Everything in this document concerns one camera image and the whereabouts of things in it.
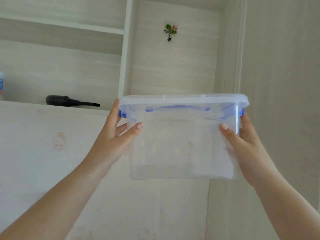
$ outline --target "plastic storage box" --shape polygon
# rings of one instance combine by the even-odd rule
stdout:
[[[248,105],[243,94],[123,97],[119,114],[128,128],[144,122],[129,149],[131,178],[237,178],[239,166],[219,124],[239,133]]]

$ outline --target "wall hook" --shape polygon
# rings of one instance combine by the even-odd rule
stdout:
[[[174,26],[171,26],[170,24],[167,24],[166,26],[165,26],[165,32],[167,33],[167,34],[169,34],[169,37],[168,37],[168,41],[170,42],[171,41],[171,39],[172,39],[172,36],[171,35],[175,35],[176,33],[177,33],[177,30],[178,30],[178,28],[174,25]]]

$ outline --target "manicured nail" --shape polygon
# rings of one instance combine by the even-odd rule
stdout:
[[[143,128],[143,122],[138,123],[138,124],[137,124],[137,128],[138,128],[139,130],[142,129],[142,128]]]
[[[228,129],[228,126],[226,124],[221,124],[221,128],[225,131],[226,129]]]

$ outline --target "forearm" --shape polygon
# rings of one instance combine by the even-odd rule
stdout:
[[[278,172],[255,190],[281,240],[320,239],[320,215]]]
[[[4,230],[0,240],[65,239],[100,181],[100,175],[78,166]]]

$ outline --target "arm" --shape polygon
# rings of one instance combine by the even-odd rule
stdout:
[[[240,137],[220,125],[234,148],[242,173],[259,199],[281,240],[320,239],[320,215],[282,177],[259,140],[249,118],[241,117]]]
[[[138,123],[122,136],[127,125],[117,127],[118,102],[113,105],[101,132],[86,158],[49,190],[29,210],[0,234],[7,239],[65,239],[100,181],[139,134]]]

